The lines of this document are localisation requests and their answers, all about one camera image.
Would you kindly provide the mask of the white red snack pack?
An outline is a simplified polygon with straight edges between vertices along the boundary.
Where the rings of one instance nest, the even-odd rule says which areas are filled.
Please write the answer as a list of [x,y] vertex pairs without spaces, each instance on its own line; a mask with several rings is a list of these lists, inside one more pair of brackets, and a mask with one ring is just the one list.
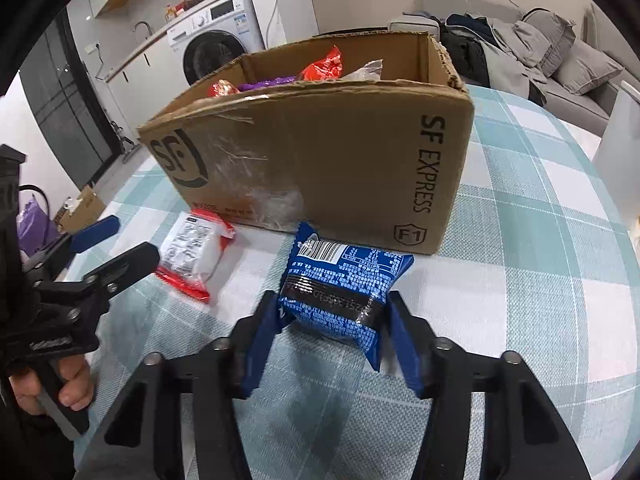
[[160,245],[155,275],[178,292],[209,302],[207,282],[234,238],[234,227],[218,214],[204,209],[182,212]]

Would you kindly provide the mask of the blue oreo snack pack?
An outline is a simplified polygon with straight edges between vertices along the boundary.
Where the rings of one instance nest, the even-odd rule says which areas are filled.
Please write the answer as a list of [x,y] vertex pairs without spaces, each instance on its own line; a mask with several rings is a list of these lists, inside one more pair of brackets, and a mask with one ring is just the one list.
[[359,348],[377,372],[387,296],[413,263],[412,255],[322,240],[302,222],[280,281],[279,304],[308,330]]

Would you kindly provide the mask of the purple bag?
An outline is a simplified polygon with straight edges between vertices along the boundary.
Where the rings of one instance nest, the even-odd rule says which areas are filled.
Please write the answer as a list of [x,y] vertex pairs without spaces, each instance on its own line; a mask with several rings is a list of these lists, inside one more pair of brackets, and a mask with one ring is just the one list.
[[33,184],[23,184],[18,192],[30,193],[17,222],[18,244],[27,257],[55,242],[60,233],[50,218],[51,209],[47,195]]

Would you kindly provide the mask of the small cardboard box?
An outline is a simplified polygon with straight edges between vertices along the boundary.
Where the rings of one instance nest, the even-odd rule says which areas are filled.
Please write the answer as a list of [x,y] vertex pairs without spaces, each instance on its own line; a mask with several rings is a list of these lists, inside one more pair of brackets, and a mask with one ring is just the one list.
[[69,197],[54,216],[53,222],[61,234],[76,233],[97,222],[105,205],[90,185],[77,197]]

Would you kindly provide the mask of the teal plaid tablecloth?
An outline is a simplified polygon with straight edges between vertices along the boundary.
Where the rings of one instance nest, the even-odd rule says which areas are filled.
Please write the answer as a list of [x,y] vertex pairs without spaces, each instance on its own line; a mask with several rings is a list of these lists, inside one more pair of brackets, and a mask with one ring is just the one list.
[[[546,388],[591,477],[611,479],[639,440],[639,266],[572,125],[474,87],[474,127],[436,255],[398,281],[409,309],[469,352],[518,352]],[[98,426],[141,359],[200,350],[277,286],[292,238],[238,226],[208,304],[155,276],[118,295],[90,356]],[[257,479],[407,479],[430,406],[393,351],[372,370],[346,344],[288,327],[259,388],[236,406]]]

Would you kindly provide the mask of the red oreo snack pack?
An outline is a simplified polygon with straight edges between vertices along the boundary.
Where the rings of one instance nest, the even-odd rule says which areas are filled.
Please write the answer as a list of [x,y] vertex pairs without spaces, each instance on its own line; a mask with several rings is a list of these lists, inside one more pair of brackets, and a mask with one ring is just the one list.
[[207,89],[207,95],[210,98],[218,98],[218,96],[233,96],[239,92],[240,90],[236,88],[232,82],[224,79],[219,79]]

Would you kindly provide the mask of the purple zigzag snack packet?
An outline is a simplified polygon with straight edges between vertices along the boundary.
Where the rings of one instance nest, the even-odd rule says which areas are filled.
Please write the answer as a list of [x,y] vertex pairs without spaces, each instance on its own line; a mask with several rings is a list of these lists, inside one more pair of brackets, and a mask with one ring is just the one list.
[[253,90],[262,90],[265,88],[282,86],[282,84],[292,84],[292,82],[296,82],[297,76],[285,76],[285,77],[277,77],[274,79],[267,79],[258,82],[254,82],[254,84],[239,84],[238,90],[239,92],[247,92]]

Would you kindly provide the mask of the white cylindrical bin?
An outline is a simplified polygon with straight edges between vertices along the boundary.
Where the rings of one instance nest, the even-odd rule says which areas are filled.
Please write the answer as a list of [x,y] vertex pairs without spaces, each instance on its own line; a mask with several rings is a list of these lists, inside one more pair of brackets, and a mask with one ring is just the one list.
[[592,163],[629,231],[639,221],[639,162],[639,91],[623,81]]

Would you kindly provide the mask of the white washing machine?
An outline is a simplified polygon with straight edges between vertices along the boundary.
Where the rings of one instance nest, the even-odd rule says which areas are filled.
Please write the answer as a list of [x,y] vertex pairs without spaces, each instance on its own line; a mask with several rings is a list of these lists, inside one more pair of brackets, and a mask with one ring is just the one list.
[[167,31],[187,84],[215,73],[243,54],[265,49],[253,0],[215,0]]

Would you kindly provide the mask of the brown SF cardboard box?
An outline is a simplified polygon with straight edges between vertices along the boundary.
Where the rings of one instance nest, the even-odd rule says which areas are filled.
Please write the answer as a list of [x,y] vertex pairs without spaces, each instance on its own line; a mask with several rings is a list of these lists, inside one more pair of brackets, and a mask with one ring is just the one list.
[[[340,79],[300,72],[342,52]],[[219,79],[296,82],[210,98]],[[139,128],[182,198],[229,221],[431,255],[454,206],[474,105],[425,32],[333,35],[244,55]]]

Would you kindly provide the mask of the grey sofa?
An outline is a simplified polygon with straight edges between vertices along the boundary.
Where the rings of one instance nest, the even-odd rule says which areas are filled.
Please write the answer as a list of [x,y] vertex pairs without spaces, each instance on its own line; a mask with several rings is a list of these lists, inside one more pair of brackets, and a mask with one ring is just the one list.
[[388,24],[428,32],[469,84],[508,92],[602,136],[620,89],[639,87],[639,59],[614,23],[590,4],[576,25],[537,6],[488,0],[416,0]]

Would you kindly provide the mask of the red snack bag in box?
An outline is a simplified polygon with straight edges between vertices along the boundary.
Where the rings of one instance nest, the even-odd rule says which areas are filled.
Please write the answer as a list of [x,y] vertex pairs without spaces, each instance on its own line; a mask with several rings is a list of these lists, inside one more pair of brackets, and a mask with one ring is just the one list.
[[307,65],[298,75],[298,79],[302,81],[324,81],[340,79],[342,75],[342,52],[337,46],[333,46],[324,58]]

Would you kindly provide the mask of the grey cushion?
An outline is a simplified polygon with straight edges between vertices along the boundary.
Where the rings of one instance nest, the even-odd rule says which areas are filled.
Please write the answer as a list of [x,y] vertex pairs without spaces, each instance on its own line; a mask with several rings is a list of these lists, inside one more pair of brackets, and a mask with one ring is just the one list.
[[622,71],[620,63],[585,41],[576,39],[552,78],[574,96],[583,96]]

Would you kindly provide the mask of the grey jacket on sofa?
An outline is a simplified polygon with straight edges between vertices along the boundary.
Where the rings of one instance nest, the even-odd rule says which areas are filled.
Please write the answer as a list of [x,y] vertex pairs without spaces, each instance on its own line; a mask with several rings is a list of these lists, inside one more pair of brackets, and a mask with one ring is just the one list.
[[541,65],[551,44],[534,26],[451,14],[439,25],[439,41],[464,80],[546,104]]

